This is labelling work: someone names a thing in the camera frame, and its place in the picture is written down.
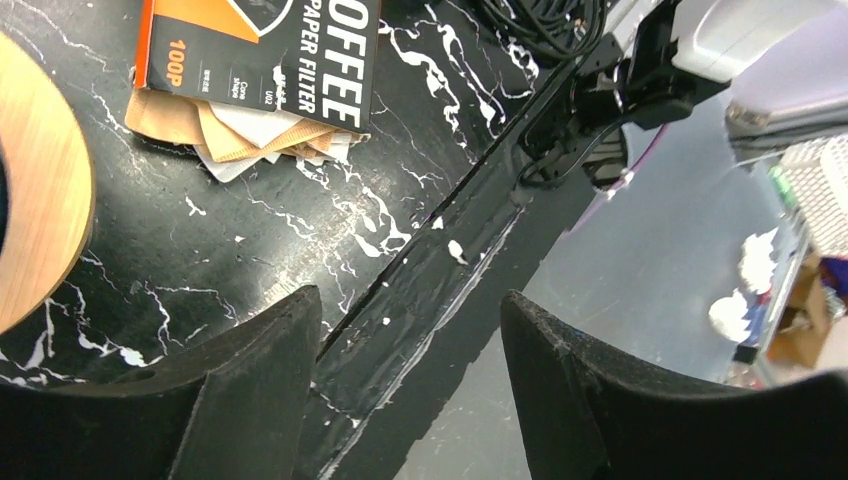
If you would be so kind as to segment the orange coffee filter package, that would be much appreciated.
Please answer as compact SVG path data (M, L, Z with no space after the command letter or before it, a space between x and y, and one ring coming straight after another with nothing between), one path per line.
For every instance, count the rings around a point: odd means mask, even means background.
M147 1L127 127L222 182L292 155L343 161L370 120L377 1Z

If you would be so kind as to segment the wooden ring dripper holder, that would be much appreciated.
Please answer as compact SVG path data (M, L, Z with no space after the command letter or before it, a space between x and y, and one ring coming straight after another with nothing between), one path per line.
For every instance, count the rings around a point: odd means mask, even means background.
M42 67L1 38L1 329L67 277L91 233L95 168L70 105Z

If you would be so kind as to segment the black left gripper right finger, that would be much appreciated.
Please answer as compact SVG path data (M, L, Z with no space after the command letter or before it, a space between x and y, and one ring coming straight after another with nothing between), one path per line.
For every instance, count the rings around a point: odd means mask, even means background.
M847 374L765 390L683 375L571 327L518 291L501 336L535 479L843 479Z

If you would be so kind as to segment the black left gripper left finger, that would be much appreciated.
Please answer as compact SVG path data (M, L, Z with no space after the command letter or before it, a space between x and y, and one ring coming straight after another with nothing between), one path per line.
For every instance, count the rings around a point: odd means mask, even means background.
M314 285L109 383L1 389L5 479L288 479L320 340Z

